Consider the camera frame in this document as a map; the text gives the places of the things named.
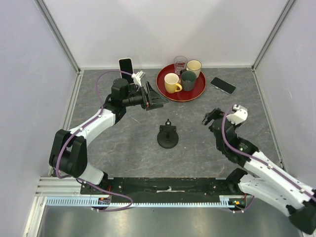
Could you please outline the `cream cased phone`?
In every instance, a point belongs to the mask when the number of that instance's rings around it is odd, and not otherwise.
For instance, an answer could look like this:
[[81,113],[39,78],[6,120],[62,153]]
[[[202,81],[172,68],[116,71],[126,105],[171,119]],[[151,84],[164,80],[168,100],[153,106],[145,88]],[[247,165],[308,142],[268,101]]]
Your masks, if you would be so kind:
[[121,77],[128,81],[129,84],[134,83],[132,74],[134,73],[131,58],[119,59],[119,69],[125,73],[121,73]]

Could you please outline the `black round base phone holder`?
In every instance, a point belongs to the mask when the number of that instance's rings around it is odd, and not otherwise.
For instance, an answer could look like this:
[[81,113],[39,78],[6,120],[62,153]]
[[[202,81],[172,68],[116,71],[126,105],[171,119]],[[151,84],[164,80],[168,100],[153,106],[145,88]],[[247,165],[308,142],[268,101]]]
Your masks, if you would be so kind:
[[165,125],[159,126],[157,142],[164,149],[172,149],[178,144],[178,141],[176,126],[172,125],[170,119],[167,119]]

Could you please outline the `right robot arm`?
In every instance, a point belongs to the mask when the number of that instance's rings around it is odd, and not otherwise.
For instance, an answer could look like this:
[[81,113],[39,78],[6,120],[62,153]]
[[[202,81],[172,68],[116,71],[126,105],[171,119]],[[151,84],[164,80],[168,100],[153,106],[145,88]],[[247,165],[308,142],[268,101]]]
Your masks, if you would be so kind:
[[316,231],[316,190],[273,163],[251,142],[238,137],[236,129],[247,119],[247,109],[234,104],[227,112],[215,108],[202,121],[214,134],[216,148],[239,165],[226,182],[227,191],[252,195],[275,207],[292,225],[307,235]]

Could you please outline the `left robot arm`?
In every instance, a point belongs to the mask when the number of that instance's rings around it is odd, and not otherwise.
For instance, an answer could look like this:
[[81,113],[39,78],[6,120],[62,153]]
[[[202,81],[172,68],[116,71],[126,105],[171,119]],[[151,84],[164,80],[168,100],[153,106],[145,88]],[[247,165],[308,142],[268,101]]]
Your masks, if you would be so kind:
[[127,107],[140,105],[142,109],[162,108],[168,101],[158,94],[149,82],[137,88],[126,79],[116,79],[111,93],[97,113],[81,125],[56,132],[49,165],[56,172],[91,183],[97,194],[108,190],[107,174],[88,163],[87,147],[104,130],[117,124],[125,115]]

